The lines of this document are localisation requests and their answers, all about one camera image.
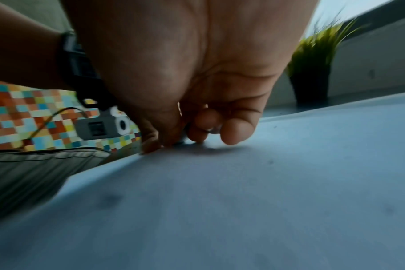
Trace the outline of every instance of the green grass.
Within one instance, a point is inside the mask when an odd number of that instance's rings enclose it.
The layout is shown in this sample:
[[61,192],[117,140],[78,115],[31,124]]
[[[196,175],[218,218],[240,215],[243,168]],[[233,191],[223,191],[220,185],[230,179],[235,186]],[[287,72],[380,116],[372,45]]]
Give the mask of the green grass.
[[321,30],[315,30],[312,36],[304,38],[293,53],[292,60],[287,65],[289,77],[306,70],[324,69],[330,66],[339,44],[356,30],[350,31],[355,20],[342,28],[343,23],[337,21]]

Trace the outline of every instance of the white camera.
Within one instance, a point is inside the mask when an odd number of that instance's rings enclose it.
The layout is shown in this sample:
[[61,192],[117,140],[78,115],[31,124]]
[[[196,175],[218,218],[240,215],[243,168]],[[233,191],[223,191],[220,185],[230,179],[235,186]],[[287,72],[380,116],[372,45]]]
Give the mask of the white camera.
[[116,138],[130,134],[130,119],[118,113],[117,107],[100,111],[96,118],[79,119],[75,122],[75,130],[82,140]]

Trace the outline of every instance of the camera lens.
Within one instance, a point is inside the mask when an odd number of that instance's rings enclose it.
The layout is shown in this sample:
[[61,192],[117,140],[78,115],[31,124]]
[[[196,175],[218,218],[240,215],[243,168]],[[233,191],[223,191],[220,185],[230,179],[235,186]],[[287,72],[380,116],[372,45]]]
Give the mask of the camera lens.
[[125,129],[126,129],[126,123],[124,122],[124,120],[121,120],[121,121],[119,122],[119,126],[122,128],[122,130],[125,130]]

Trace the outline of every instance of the colorful mosaic tile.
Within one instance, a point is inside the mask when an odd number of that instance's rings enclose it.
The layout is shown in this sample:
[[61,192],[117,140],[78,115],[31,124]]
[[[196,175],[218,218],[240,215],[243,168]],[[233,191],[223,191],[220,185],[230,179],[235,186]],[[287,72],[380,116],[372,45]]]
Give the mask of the colorful mosaic tile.
[[27,151],[75,147],[98,147],[116,151],[140,140],[137,126],[132,125],[130,135],[83,141],[77,137],[73,126],[73,122],[83,116],[74,110],[55,116],[32,140],[27,140],[51,115],[65,107],[82,109],[88,117],[99,115],[97,109],[84,108],[74,92],[34,89],[0,81],[0,149],[19,148],[24,144]]

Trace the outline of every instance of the forearm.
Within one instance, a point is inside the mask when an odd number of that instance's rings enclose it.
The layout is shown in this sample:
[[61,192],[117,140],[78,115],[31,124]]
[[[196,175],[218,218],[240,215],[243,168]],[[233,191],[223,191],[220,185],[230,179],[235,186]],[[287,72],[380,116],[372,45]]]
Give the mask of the forearm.
[[57,70],[60,38],[59,32],[0,3],[0,81],[71,90]]

